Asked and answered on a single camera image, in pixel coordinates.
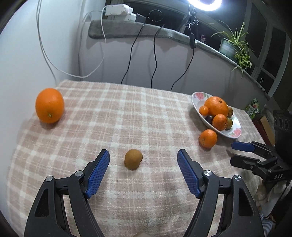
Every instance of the table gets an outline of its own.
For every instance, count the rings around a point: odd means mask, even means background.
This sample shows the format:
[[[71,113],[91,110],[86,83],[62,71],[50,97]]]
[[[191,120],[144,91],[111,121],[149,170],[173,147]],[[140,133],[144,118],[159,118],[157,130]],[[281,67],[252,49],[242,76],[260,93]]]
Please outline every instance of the table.
[[[57,89],[65,100],[61,120],[45,125],[34,114],[12,156],[7,200],[12,227],[20,236],[46,176],[68,177],[93,161],[101,149],[110,152],[110,164],[89,203],[106,237],[133,236],[140,231],[152,236],[183,236],[198,200],[189,192],[177,165],[179,149],[218,176],[241,175],[251,195],[255,194],[259,177],[229,163],[233,153],[243,154],[231,149],[233,140],[218,135],[210,151],[199,146],[198,137],[206,127],[190,95],[69,80]],[[239,109],[234,113],[242,127],[237,140],[263,143],[249,116]],[[130,149],[143,154],[136,171],[124,166],[124,155]],[[220,195],[210,236],[216,233],[222,203]],[[69,198],[65,198],[65,206],[71,232],[78,236]]]

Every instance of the ring light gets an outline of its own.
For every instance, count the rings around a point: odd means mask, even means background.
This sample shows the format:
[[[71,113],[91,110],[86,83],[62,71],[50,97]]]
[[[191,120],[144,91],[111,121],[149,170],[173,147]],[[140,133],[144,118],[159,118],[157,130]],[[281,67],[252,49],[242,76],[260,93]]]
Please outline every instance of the ring light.
[[[194,7],[201,9],[203,11],[214,11],[220,7],[222,0],[214,0],[214,2],[211,4],[204,4],[199,0],[189,0],[189,2]]]

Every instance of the black speaker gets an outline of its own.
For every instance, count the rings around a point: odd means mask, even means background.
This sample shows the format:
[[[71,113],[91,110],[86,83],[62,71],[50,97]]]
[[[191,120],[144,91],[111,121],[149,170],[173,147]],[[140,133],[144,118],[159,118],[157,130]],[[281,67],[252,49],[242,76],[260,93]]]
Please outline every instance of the black speaker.
[[[279,156],[292,164],[292,114],[288,110],[274,110],[275,148]]]

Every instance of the snack package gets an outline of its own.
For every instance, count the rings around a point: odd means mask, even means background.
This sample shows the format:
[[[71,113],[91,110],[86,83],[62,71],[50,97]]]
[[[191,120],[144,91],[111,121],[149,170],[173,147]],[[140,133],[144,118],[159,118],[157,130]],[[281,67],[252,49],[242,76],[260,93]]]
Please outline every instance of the snack package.
[[[250,104],[245,108],[245,112],[249,115],[251,119],[255,117],[256,114],[260,113],[260,103],[257,99],[253,99]]]

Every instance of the potted plant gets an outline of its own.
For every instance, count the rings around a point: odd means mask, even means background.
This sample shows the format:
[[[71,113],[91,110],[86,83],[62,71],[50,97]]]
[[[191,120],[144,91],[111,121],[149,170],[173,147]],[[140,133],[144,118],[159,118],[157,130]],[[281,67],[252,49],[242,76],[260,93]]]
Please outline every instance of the potted plant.
[[[236,52],[235,54],[235,58],[237,59],[238,66],[233,68],[232,71],[237,68],[240,68],[242,77],[243,77],[243,71],[246,70],[248,67],[251,67],[251,61],[249,60],[250,56],[248,52],[249,52],[249,48],[248,46],[246,46],[243,49],[240,49],[240,51]]]
[[[217,32],[217,33],[214,33],[212,37],[217,34],[221,34],[226,37],[226,38],[221,38],[219,52],[221,52],[222,54],[224,54],[225,56],[227,56],[228,58],[236,62],[237,60],[235,57],[236,53],[240,52],[241,49],[243,50],[246,47],[246,45],[248,46],[247,41],[242,40],[242,38],[248,33],[243,32],[244,22],[241,26],[240,31],[238,32],[236,29],[235,33],[232,32],[232,30],[229,28],[229,26],[226,23],[224,24],[228,27],[230,32],[225,32],[225,31]]]

